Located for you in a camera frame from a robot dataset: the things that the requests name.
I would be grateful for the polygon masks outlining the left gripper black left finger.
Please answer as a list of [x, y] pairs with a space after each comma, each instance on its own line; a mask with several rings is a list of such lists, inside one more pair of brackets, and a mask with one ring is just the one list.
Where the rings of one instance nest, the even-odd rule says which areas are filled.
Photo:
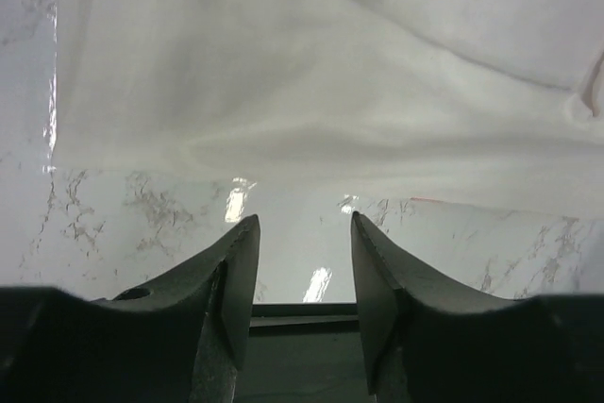
[[260, 254], [244, 218], [207, 249], [112, 299], [1, 291], [5, 402], [230, 402]]

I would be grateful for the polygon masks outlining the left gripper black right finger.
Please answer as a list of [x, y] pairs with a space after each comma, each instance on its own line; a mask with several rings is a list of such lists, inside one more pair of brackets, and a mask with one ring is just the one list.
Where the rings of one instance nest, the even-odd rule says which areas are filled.
[[603, 298], [505, 299], [448, 277], [361, 213], [351, 251], [368, 391], [379, 402], [599, 402]]

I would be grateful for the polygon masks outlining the white coca-cola t-shirt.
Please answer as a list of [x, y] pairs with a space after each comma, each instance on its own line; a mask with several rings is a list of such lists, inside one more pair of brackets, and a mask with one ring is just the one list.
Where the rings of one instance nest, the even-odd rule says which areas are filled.
[[603, 0], [58, 0], [59, 167], [603, 214]]

